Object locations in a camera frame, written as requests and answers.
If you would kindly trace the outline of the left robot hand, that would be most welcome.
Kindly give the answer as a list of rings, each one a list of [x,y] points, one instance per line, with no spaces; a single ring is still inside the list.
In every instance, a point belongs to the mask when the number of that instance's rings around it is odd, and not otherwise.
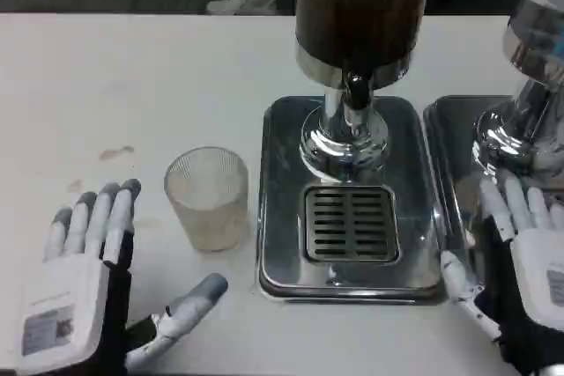
[[[15,340],[18,375],[128,375],[168,352],[228,289],[206,276],[162,313],[128,323],[141,183],[110,182],[61,208],[28,277]]]

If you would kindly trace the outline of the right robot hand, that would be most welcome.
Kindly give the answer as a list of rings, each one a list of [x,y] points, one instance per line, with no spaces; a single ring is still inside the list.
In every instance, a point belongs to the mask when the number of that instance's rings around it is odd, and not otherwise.
[[[479,183],[485,281],[451,251],[441,270],[451,301],[522,375],[563,373],[563,207],[508,174]]]

